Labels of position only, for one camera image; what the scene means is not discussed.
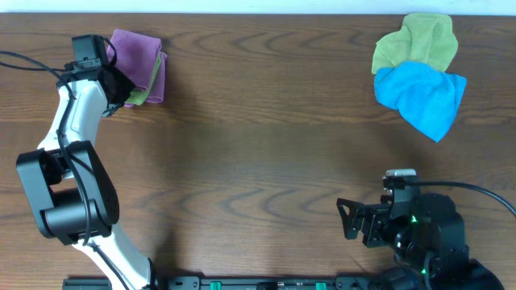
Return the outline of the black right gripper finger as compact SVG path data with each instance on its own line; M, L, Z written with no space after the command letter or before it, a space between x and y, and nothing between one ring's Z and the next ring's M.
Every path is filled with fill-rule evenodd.
M342 223L343 223L344 237L347 240L354 239L355 238L355 230L354 230L354 226L353 226L353 222L354 222L353 211L346 207L339 207L338 210L339 210L339 215L340 215Z
M339 198L336 202L336 205L340 208L347 209L368 209L368 208L376 208L377 205L366 205L364 203L358 201L352 201L348 199Z

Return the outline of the purple microfiber cloth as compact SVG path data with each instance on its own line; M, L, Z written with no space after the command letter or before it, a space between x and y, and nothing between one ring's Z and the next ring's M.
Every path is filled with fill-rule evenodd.
M138 90L149 90L157 73L156 63L162 48L160 39L115 29L110 42L114 49L108 49L108 58L117 55L115 67L120 70Z

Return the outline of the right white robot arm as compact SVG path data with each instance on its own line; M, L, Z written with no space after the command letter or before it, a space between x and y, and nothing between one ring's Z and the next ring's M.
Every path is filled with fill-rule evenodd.
M502 289L500 280L469 258L464 219L448 196L403 193L365 205L338 199L346 239L363 234L367 248L393 249L397 267L370 279L369 289Z

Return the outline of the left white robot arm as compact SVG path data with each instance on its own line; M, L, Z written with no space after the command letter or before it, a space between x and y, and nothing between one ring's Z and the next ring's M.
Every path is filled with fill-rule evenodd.
M36 226L87 255L114 289L155 289L152 261L119 223L119 199L94 149L102 118L123 107L134 84L117 68L74 68L60 75L60 102L36 150L16 170Z

